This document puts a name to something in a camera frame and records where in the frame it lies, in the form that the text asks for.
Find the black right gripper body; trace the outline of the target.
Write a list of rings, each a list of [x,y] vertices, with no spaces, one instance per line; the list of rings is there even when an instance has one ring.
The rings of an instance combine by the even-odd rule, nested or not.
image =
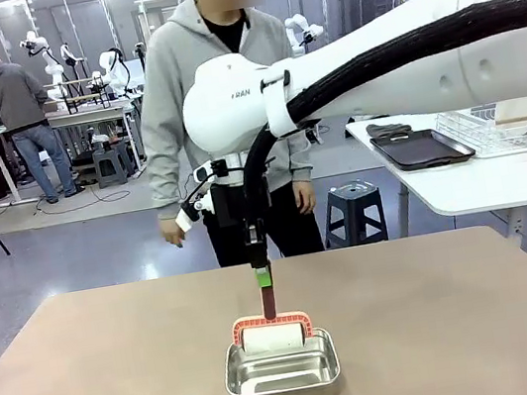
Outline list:
[[[209,192],[220,227],[241,226],[245,223],[247,202],[242,186],[212,185]]]

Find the person's right hand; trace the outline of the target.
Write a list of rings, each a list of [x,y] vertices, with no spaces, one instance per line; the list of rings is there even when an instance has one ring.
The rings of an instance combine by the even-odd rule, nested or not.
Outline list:
[[[185,231],[176,223],[174,218],[159,219],[160,234],[171,245],[183,247]]]

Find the person's left hand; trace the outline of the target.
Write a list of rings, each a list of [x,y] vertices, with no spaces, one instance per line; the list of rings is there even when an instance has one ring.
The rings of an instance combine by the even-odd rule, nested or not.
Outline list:
[[[317,196],[313,184],[309,181],[294,181],[292,183],[295,205],[301,215],[309,215],[314,212]]]

